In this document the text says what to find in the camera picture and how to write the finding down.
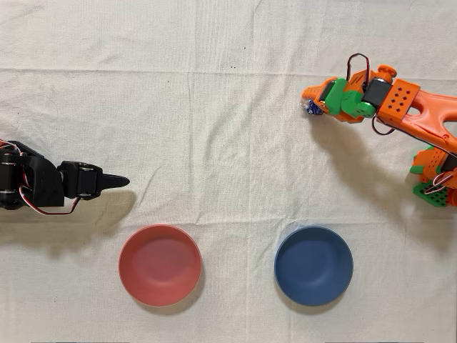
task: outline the orange bracket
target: orange bracket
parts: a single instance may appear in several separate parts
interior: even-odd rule
[[[409,114],[410,107],[420,113]],[[397,79],[379,107],[378,117],[446,151],[457,151],[457,138],[444,127],[446,121],[457,121],[457,97],[421,91],[418,85]]]

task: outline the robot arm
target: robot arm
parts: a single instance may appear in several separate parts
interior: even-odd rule
[[[79,200],[91,200],[105,189],[129,184],[125,177],[103,174],[92,164],[63,161],[57,168],[19,141],[0,140],[0,207],[27,205],[40,214],[70,214]],[[75,199],[71,211],[49,213],[39,207],[62,207],[64,198]]]
[[[366,58],[366,70],[351,75],[351,60]],[[339,121],[359,123],[365,118],[402,131],[431,145],[414,159],[411,172],[421,183],[414,193],[434,206],[457,206],[457,138],[446,130],[444,122],[457,121],[457,97],[432,94],[420,86],[395,79],[396,70],[380,65],[370,70],[369,60],[354,54],[348,60],[346,78],[331,77],[318,86],[301,92],[309,114],[328,114]],[[419,114],[409,114],[410,108]]]

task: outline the green 3d-printed part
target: green 3d-printed part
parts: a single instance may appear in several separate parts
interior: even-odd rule
[[[411,166],[409,172],[412,174],[422,174],[423,166]]]
[[[360,102],[357,104],[356,110],[354,111],[355,116],[364,116],[365,118],[371,118],[374,116],[376,109],[373,105],[368,102]]]
[[[435,192],[432,194],[424,194],[425,190],[431,188],[433,185],[430,182],[427,182],[425,184],[417,184],[413,188],[413,193],[417,195],[418,197],[424,199],[426,202],[429,204],[434,205],[435,207],[445,207],[446,206],[446,200],[447,200],[447,191],[446,188],[440,190],[439,192]]]
[[[323,102],[325,102],[328,108],[328,114],[331,116],[336,116],[340,114],[341,110],[341,99],[343,97],[343,89],[348,82],[346,79],[337,78],[334,81],[334,85],[328,93],[327,97]]]
[[[341,98],[341,111],[353,116],[354,118],[357,117],[354,115],[354,112],[357,105],[360,104],[361,99],[362,93],[358,91],[345,91],[343,93],[343,97]]]

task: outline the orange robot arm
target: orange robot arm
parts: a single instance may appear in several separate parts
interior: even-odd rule
[[[421,183],[413,191],[434,206],[457,206],[457,138],[444,126],[446,121],[457,121],[457,97],[428,93],[417,84],[394,80],[397,73],[390,66],[372,71],[364,55],[367,69],[350,75],[351,59],[357,55],[361,54],[349,58],[345,79],[331,77],[301,92],[308,112],[349,123],[372,118],[374,129],[378,120],[392,128],[388,133],[397,129],[430,144],[433,147],[414,159],[411,172],[420,175]],[[419,113],[409,114],[410,108]]]

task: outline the table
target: table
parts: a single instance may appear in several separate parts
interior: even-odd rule
[[[456,16],[453,0],[1,0],[0,137],[131,184],[67,217],[0,211],[0,341],[455,342],[456,211],[408,175],[425,144],[305,116],[299,94],[362,52],[457,95]],[[204,261],[163,309],[116,270],[157,222]],[[276,248],[303,224],[351,248],[336,303],[275,285]]]

